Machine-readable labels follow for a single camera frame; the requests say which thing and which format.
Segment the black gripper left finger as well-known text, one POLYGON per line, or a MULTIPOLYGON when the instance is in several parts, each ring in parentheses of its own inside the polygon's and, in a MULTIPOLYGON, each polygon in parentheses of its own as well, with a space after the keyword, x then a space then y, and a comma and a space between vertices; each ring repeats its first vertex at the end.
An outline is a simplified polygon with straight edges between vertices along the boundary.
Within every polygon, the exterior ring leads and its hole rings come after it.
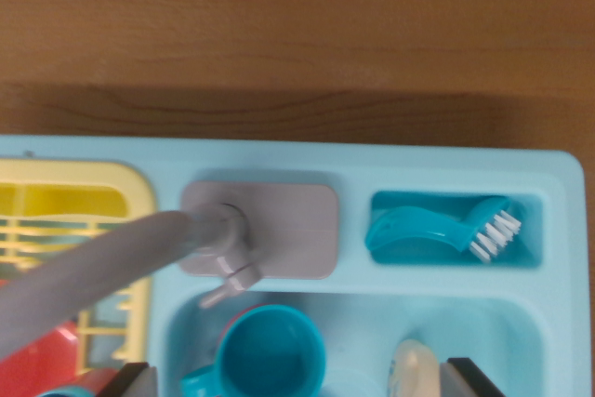
POLYGON ((157 369, 148 363, 125 364, 97 396, 156 397, 157 369))

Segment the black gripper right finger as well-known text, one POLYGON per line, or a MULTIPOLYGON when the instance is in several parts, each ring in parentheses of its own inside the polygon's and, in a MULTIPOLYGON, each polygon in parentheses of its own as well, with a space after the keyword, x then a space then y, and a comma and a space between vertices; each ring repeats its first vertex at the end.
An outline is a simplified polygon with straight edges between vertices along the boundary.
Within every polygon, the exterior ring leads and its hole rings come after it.
POLYGON ((449 358, 440 364, 442 397, 504 397, 505 394, 470 358, 449 358))

